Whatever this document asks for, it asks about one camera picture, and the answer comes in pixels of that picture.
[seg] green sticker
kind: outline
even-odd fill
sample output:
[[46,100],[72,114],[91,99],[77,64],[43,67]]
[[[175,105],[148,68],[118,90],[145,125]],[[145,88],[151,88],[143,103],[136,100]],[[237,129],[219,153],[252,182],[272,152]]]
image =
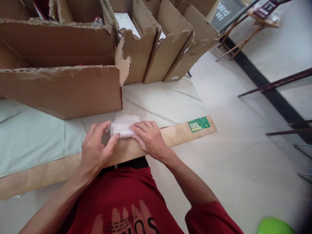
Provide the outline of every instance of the green sticker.
[[188,121],[189,127],[191,128],[192,132],[197,132],[199,130],[209,128],[210,124],[206,117],[201,117],[199,119],[195,119],[192,121]]

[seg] bubble wrap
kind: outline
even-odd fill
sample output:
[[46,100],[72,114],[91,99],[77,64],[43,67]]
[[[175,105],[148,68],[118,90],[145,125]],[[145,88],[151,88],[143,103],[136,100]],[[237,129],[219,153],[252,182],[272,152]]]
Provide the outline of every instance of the bubble wrap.
[[130,130],[129,126],[135,122],[140,122],[140,117],[135,115],[118,114],[111,123],[110,136],[120,133],[119,138],[129,138],[135,133]]

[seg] person's right hand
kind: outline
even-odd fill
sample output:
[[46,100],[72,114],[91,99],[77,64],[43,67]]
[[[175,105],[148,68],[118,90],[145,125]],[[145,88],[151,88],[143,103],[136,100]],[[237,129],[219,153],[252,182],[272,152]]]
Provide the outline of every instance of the person's right hand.
[[154,121],[136,122],[130,129],[136,133],[132,138],[140,145],[141,149],[153,158],[164,162],[172,153],[172,149],[166,146],[160,130]]

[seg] plastic bag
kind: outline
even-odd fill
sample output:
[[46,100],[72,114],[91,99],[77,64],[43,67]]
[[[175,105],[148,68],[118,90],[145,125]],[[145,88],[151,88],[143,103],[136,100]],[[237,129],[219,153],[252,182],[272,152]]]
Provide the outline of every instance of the plastic bag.
[[91,23],[91,26],[95,28],[99,28],[99,27],[104,26],[104,22],[99,16],[96,16],[93,22]]
[[140,117],[135,115],[118,114],[111,123],[110,136],[120,133],[119,138],[129,138],[135,133],[129,128],[135,122],[140,122]]

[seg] red object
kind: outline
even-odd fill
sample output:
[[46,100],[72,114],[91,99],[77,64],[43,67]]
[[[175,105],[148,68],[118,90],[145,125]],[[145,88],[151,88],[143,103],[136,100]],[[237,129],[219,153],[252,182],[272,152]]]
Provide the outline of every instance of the red object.
[[[243,233],[217,202],[193,206],[185,221],[190,233]],[[167,209],[150,168],[126,167],[107,172],[88,187],[68,233],[183,232]]]
[[34,6],[39,11],[44,20],[49,19],[49,0],[33,0]]

